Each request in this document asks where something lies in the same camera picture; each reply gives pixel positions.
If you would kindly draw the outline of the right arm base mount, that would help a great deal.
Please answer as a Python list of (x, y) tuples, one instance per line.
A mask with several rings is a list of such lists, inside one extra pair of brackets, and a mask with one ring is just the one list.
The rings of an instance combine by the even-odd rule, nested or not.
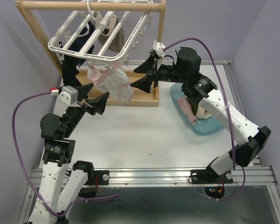
[(188, 181), (192, 184), (231, 184), (233, 183), (233, 178), (231, 171), (227, 171), (222, 175), (218, 175), (210, 169), (193, 169), (190, 172)]

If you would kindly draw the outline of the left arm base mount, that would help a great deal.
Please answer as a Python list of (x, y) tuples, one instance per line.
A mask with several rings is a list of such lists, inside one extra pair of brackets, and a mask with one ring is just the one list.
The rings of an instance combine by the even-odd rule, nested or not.
[(95, 169), (88, 174), (86, 186), (106, 186), (109, 185), (110, 171)]

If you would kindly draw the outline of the pink mauve underwear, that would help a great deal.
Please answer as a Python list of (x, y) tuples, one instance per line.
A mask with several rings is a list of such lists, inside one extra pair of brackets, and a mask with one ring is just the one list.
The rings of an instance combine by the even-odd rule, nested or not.
[(193, 114), (191, 104), (187, 98), (178, 98), (177, 103), (189, 122), (194, 125), (197, 117)]

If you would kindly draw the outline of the dark green underwear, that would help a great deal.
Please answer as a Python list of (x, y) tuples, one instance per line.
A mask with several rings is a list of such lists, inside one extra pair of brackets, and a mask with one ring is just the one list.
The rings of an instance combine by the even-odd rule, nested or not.
[(192, 112), (198, 119), (207, 119), (212, 115), (193, 100), (190, 100), (189, 103), (191, 104)]

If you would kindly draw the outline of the light pink underwear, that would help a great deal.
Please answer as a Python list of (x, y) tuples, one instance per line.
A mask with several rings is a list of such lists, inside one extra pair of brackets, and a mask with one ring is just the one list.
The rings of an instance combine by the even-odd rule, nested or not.
[(109, 92), (109, 97), (119, 102), (128, 102), (133, 97), (131, 81), (126, 75), (120, 62), (111, 67), (105, 66), (102, 73), (93, 65), (88, 64), (87, 78), (101, 92)]

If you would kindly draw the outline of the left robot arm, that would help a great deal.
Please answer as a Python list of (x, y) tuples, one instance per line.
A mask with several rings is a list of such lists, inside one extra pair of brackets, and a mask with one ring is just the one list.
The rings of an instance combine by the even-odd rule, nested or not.
[(44, 139), (42, 180), (39, 196), (35, 201), (29, 224), (67, 223), (69, 211), (84, 184), (94, 180), (94, 166), (91, 162), (77, 161), (70, 172), (68, 182), (63, 186), (74, 153), (75, 140), (69, 137), (88, 113), (100, 114), (105, 111), (110, 93), (105, 92), (95, 99), (88, 99), (93, 84), (78, 87), (63, 86), (52, 88), (56, 96), (68, 107), (59, 116), (49, 113), (40, 121), (41, 137)]

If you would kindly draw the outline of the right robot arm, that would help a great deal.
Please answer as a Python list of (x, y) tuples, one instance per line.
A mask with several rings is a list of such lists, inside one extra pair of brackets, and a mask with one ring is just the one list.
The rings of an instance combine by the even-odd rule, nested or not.
[(134, 69), (144, 77), (131, 86), (150, 93), (159, 81), (181, 83), (187, 99), (209, 112), (230, 132), (231, 141), (237, 145), (215, 158), (205, 171), (207, 180), (216, 182), (234, 166), (247, 167), (266, 145), (271, 130), (267, 126), (258, 127), (224, 101), (226, 97), (217, 85), (200, 73), (201, 58), (194, 49), (181, 47), (176, 56), (172, 65), (158, 65), (160, 57), (152, 50), (149, 58)]

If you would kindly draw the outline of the black underwear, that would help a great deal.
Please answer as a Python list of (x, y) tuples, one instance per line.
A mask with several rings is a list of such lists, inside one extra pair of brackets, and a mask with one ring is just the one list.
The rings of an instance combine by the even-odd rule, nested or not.
[(61, 60), (61, 69), (63, 84), (66, 86), (79, 87), (82, 84), (76, 78), (76, 75), (79, 73), (77, 66), (80, 67), (86, 59), (71, 57), (64, 55)]

